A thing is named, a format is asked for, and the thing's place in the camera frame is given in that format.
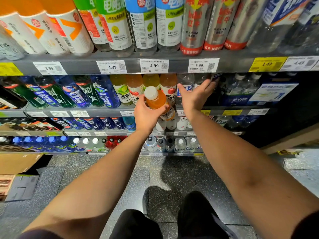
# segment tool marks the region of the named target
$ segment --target yellow price tag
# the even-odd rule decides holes
[[[0,63],[0,76],[22,76],[14,63]]]
[[[225,110],[223,116],[238,116],[241,112],[242,110]]]
[[[61,134],[59,134],[58,132],[46,132],[46,134],[48,135],[48,136],[61,136]]]
[[[209,116],[209,114],[211,113],[210,110],[200,110],[201,113],[204,113],[206,116]]]
[[[277,72],[288,57],[255,58],[249,72]]]

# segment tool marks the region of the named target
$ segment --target silver can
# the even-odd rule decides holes
[[[225,42],[225,48],[243,49],[254,31],[268,0],[241,0]]]
[[[240,0],[215,0],[204,50],[220,50],[226,41]]]
[[[186,55],[198,55],[203,43],[214,0],[185,0],[181,51]]]

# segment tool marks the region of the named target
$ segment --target white price tag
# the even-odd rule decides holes
[[[240,136],[240,135],[242,135],[243,132],[232,132],[232,133],[234,133],[237,136]]]
[[[34,66],[43,76],[66,76],[67,73],[59,61],[33,62]]]
[[[189,59],[188,73],[214,73],[217,70],[218,59]]]
[[[123,117],[133,117],[134,111],[131,112],[120,112]]]
[[[44,112],[27,112],[32,117],[48,117]]]
[[[19,136],[31,136],[28,132],[17,132],[17,135]]]
[[[54,117],[70,117],[67,111],[51,111]]]
[[[100,60],[96,61],[101,74],[127,74],[124,60]]]
[[[169,60],[140,59],[142,73],[168,73]]]
[[[180,116],[180,117],[185,116],[184,110],[176,110],[176,111],[177,111],[178,116]]]
[[[71,111],[71,114],[74,117],[89,117],[87,111]]]
[[[89,137],[91,136],[91,133],[89,132],[78,132],[79,136],[86,136],[86,137]]]
[[[308,71],[319,60],[319,56],[290,56],[279,71]]]
[[[152,132],[151,135],[153,135],[153,136],[160,136],[160,135],[162,135],[162,132]]]
[[[94,132],[96,136],[107,136],[106,132]]]
[[[250,109],[247,116],[266,115],[268,111],[269,108]]]
[[[78,136],[79,134],[77,132],[65,132],[68,136]]]
[[[88,152],[89,155],[98,155],[98,156],[105,156],[106,153],[95,153],[95,152]]]
[[[195,136],[195,132],[187,132],[186,136]]]

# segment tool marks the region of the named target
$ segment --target person's left hand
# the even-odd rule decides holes
[[[144,100],[144,94],[139,95],[138,102],[134,109],[136,130],[147,132],[147,134],[150,135],[157,123],[157,119],[165,112],[168,105],[166,104],[156,110],[153,110],[146,106]]]

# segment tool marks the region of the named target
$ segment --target person's right arm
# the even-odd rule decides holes
[[[181,84],[184,113],[204,153],[238,207],[263,239],[289,239],[298,223],[319,210],[319,198],[260,149],[200,112],[214,82],[194,91]]]

